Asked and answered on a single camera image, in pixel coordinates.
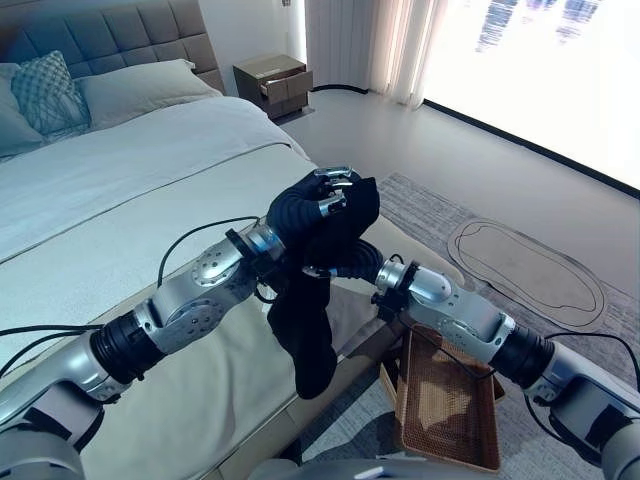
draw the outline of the nightstand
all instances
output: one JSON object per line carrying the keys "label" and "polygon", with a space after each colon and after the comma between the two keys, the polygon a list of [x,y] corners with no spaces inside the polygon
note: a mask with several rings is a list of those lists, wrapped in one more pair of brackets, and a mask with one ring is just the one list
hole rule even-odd
{"label": "nightstand", "polygon": [[233,66],[238,95],[277,118],[309,104],[313,72],[287,55],[262,55]]}

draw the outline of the open drawer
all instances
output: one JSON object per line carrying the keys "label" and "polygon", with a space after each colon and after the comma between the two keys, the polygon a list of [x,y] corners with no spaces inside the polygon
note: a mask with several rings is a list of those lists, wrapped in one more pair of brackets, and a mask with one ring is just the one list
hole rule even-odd
{"label": "open drawer", "polygon": [[260,92],[270,104],[274,104],[304,95],[312,88],[313,72],[300,72],[284,78],[267,80],[260,85]]}

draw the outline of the pillow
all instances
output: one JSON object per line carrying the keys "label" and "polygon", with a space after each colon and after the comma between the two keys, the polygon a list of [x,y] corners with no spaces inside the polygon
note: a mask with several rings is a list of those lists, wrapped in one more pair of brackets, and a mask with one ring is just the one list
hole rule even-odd
{"label": "pillow", "polygon": [[145,63],[76,80],[89,107],[91,128],[113,127],[159,108],[222,95],[183,59]]}
{"label": "pillow", "polygon": [[11,93],[11,79],[18,68],[15,63],[0,64],[0,158],[38,148],[44,140],[29,126]]}
{"label": "pillow", "polygon": [[57,50],[20,64],[11,90],[24,117],[43,135],[89,126],[86,104]]}

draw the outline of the teal patterned pillow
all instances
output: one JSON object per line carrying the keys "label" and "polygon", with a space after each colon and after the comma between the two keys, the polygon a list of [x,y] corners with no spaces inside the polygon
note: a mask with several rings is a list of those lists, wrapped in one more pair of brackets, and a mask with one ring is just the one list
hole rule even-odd
{"label": "teal patterned pillow", "polygon": [[20,64],[11,91],[22,115],[43,135],[89,127],[87,105],[58,50]]}

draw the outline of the white bedsheet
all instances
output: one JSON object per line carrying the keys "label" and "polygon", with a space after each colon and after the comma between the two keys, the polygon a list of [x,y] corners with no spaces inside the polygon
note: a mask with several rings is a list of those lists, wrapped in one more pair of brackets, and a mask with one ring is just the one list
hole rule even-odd
{"label": "white bedsheet", "polygon": [[[224,218],[265,215],[280,191],[313,168],[284,145],[256,150],[134,198],[0,264],[0,328],[92,321],[153,283],[162,255],[185,231]],[[172,253],[165,273],[220,241],[229,228],[248,223],[188,238]],[[41,336],[0,337],[0,365]]]}
{"label": "white bedsheet", "polygon": [[132,198],[277,143],[305,156],[255,105],[214,97],[0,164],[0,262]]}

